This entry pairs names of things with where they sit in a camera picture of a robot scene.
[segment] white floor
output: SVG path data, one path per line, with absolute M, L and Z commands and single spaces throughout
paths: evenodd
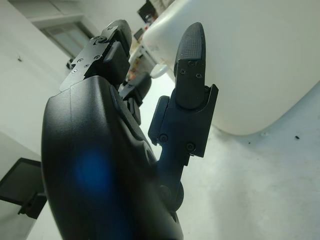
M 165 76 L 153 81 L 141 106 L 145 134 L 150 109 L 173 87 Z M 154 151 L 159 156 L 161 148 Z M 192 157 L 181 181 L 185 240 L 318 240 L 320 83 L 260 133 L 240 137 L 212 127 L 205 157 Z M 48 206 L 28 237 L 42 239 L 59 239 Z

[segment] white plastic tank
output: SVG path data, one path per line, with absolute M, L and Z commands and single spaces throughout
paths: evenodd
M 212 123 L 227 133 L 266 128 L 320 80 L 319 0 L 176 0 L 143 44 L 173 70 L 194 22 L 206 37 L 206 84 L 219 88 Z

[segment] white wall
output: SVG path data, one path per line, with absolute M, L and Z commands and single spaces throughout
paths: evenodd
M 6 0 L 0 33 L 0 132 L 40 154 L 45 105 L 59 92 L 68 57 Z
M 0 180 L 19 158 L 40 161 L 40 156 L 0 132 Z M 26 215 L 18 215 L 21 206 L 0 200 L 0 238 L 24 240 L 34 223 Z
M 146 3 L 145 0 L 81 0 L 86 17 L 102 31 L 109 23 L 124 19 L 135 33 L 145 23 L 137 11 Z

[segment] textured fingertip pad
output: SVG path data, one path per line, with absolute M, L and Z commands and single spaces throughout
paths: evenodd
M 179 60 L 201 60 L 205 58 L 206 41 L 200 22 L 190 25 L 184 32 L 175 58 L 174 73 Z

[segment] robotic hand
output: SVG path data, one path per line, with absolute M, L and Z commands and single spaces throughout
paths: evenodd
M 176 214 L 190 156 L 204 156 L 218 95 L 205 86 L 206 46 L 200 23 L 184 33 L 176 86 L 162 96 L 148 135 L 162 146 L 157 161 L 139 128 L 144 75 L 127 84 L 131 31 L 111 23 L 72 62 L 46 105 L 42 172 L 47 198 L 65 240 L 182 240 Z

